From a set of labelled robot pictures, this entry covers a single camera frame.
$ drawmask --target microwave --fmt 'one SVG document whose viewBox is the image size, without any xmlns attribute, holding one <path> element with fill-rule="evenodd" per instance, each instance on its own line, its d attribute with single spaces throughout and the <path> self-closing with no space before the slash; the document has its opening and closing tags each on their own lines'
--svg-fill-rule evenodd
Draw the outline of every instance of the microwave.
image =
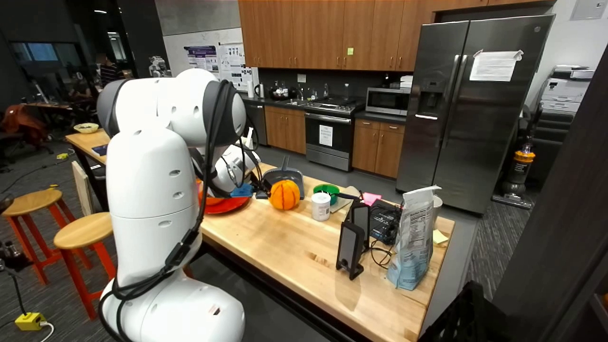
<svg viewBox="0 0 608 342">
<path fill-rule="evenodd" d="M 367 87 L 365 112 L 407 116 L 409 104 L 409 87 Z"/>
</svg>

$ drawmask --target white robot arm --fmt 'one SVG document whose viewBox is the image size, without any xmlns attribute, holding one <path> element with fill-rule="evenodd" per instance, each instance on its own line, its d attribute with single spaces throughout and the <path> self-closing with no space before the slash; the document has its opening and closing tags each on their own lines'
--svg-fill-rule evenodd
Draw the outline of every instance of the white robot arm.
<svg viewBox="0 0 608 342">
<path fill-rule="evenodd" d="M 112 135 L 107 186 L 118 253 L 101 298 L 107 331 L 120 340 L 240 340 L 243 306 L 183 266 L 202 243 L 196 171 L 226 196 L 259 163 L 242 142 L 243 101 L 232 84 L 186 70 L 109 84 L 97 112 Z M 219 144 L 230 146 L 215 158 Z"/>
</svg>

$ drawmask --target orange chair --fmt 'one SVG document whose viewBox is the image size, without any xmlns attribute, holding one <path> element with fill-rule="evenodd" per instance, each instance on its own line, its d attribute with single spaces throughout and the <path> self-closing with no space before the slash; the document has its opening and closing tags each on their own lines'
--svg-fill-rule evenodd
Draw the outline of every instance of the orange chair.
<svg viewBox="0 0 608 342">
<path fill-rule="evenodd" d="M 15 201 L 2 213 L 6 217 L 8 224 L 12 226 L 23 253 L 29 256 L 29 260 L 34 264 L 34 272 L 38 279 L 46 285 L 48 277 L 44 274 L 44 268 L 59 260 L 59 253 L 52 251 L 44 237 L 40 236 L 40 230 L 36 222 L 33 220 L 33 213 L 40 209 L 50 209 L 53 220 L 59 228 L 67 226 L 74 220 L 72 211 L 69 205 L 61 199 L 61 190 L 57 188 L 46 188 L 40 192 L 31 192 L 27 196 L 15 198 Z M 38 249 L 42 251 L 44 258 L 40 258 L 34 251 L 34 245 L 31 243 L 29 234 L 38 243 Z"/>
<path fill-rule="evenodd" d="M 55 236 L 55 245 L 61 251 L 61 256 L 65 264 L 69 266 L 69 274 L 72 277 L 72 283 L 76 287 L 76 293 L 80 296 L 80 302 L 84 304 L 88 315 L 91 319 L 97 317 L 95 313 L 95 302 L 101 294 L 101 291 L 90 291 L 86 281 L 82 279 L 82 274 L 78 270 L 78 251 L 84 247 L 93 247 L 97 258 L 101 260 L 101 266 L 109 279 L 116 277 L 116 266 L 103 243 L 107 236 L 112 234 L 112 218 L 109 213 L 95 213 L 82 217 L 71 224 L 67 224 L 63 230 Z"/>
</svg>

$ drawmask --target orange pumpkin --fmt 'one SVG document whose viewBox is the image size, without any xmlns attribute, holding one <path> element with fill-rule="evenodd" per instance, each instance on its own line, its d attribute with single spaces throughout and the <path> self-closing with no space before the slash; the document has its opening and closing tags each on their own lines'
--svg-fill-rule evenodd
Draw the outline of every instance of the orange pumpkin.
<svg viewBox="0 0 608 342">
<path fill-rule="evenodd" d="M 300 205 L 300 186 L 295 180 L 278 180 L 270 188 L 270 203 L 280 211 L 291 211 Z"/>
</svg>

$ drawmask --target kettle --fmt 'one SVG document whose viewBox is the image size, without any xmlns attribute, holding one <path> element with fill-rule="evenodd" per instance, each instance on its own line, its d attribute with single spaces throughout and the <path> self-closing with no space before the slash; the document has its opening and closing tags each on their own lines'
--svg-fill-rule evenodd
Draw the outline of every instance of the kettle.
<svg viewBox="0 0 608 342">
<path fill-rule="evenodd" d="M 264 99 L 264 84 L 259 84 L 253 87 L 255 95 L 259 95 L 261 99 Z"/>
</svg>

